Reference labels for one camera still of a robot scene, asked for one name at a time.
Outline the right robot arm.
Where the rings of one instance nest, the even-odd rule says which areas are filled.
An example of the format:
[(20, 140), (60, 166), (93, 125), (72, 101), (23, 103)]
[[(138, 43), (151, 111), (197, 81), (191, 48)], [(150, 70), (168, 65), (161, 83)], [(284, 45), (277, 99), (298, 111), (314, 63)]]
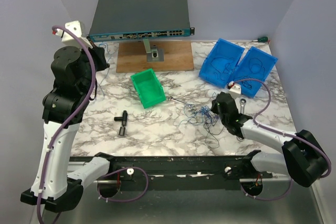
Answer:
[(283, 174), (303, 187), (310, 187), (317, 179), (328, 174), (330, 160), (309, 131), (286, 133), (257, 124), (251, 116), (240, 113), (232, 96), (224, 92), (212, 101), (211, 111), (219, 116), (230, 134), (275, 150), (275, 153), (257, 151), (251, 154), (250, 160), (241, 165), (246, 177), (255, 177), (259, 172)]

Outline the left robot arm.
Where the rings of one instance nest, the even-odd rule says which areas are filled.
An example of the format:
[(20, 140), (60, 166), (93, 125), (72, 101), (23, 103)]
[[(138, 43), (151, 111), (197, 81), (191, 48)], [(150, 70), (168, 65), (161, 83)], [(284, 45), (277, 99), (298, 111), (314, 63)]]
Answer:
[(73, 210), (84, 191), (84, 178), (67, 175), (73, 140), (96, 86), (95, 73), (109, 67), (104, 48), (86, 52), (75, 46), (58, 49), (51, 63), (53, 89), (43, 98), (44, 143), (39, 169), (30, 189), (20, 200), (29, 205), (43, 204), (60, 213)]

